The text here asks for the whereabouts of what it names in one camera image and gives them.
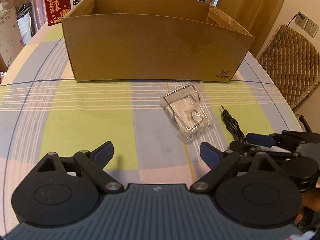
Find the right hand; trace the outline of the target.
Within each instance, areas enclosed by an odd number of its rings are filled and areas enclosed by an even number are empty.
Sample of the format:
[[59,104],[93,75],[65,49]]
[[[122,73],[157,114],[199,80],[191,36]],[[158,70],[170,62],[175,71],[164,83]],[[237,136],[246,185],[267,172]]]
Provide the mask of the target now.
[[307,231],[319,226],[319,188],[304,192],[302,201],[296,223],[302,230]]

